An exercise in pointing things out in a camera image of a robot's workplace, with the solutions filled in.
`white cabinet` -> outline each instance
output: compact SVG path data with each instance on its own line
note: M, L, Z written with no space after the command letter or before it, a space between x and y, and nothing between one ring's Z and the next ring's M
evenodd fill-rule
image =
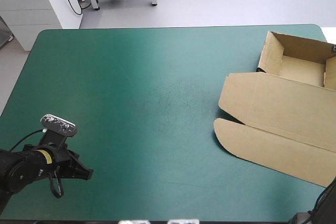
M80 13L77 0L70 0ZM0 16L26 51L46 29L77 29L82 15L67 0L0 0Z

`box flap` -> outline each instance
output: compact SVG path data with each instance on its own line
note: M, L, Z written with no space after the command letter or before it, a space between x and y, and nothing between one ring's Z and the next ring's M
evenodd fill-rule
M326 60L336 56L334 44L272 32L285 48L283 55L325 64Z
M324 87L336 90L336 56L327 60L325 64Z
M233 155L306 181L328 186L336 153L224 119L214 122L220 143Z
M219 107L244 124L336 152L336 91L263 72L230 74Z
M324 64L283 56L279 76L324 87Z
M273 35L272 32L267 33L264 48L260 55L258 69L263 72L279 74L284 47Z

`black object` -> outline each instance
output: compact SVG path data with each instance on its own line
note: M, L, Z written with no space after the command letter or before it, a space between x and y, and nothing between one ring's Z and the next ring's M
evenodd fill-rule
M336 223L336 178L317 198L313 210L297 213L289 224Z
M36 180L49 178L51 192L60 198L64 195L62 178L87 180L92 176L93 170L85 168L65 143L77 133L76 126L50 114L41 123L46 131L38 145L27 144L15 153L0 149L0 214L13 194Z

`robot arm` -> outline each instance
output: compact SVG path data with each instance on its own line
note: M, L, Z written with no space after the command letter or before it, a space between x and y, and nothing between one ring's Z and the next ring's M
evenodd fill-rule
M62 178L87 180L92 176L93 170L85 168L65 143L77 133L76 126L50 114L41 123L46 131L38 145L25 145L15 153L0 150L0 214L13 194L36 180L48 178L51 192L60 198L64 194Z

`cardboard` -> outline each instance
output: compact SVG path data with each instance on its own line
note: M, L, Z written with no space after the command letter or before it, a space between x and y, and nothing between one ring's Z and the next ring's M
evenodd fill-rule
M334 45L269 32L258 70L226 78L219 107L245 125L216 120L220 143L238 157L328 185L336 174Z
M233 155L274 170L328 186L336 153L224 119L214 122L220 143Z

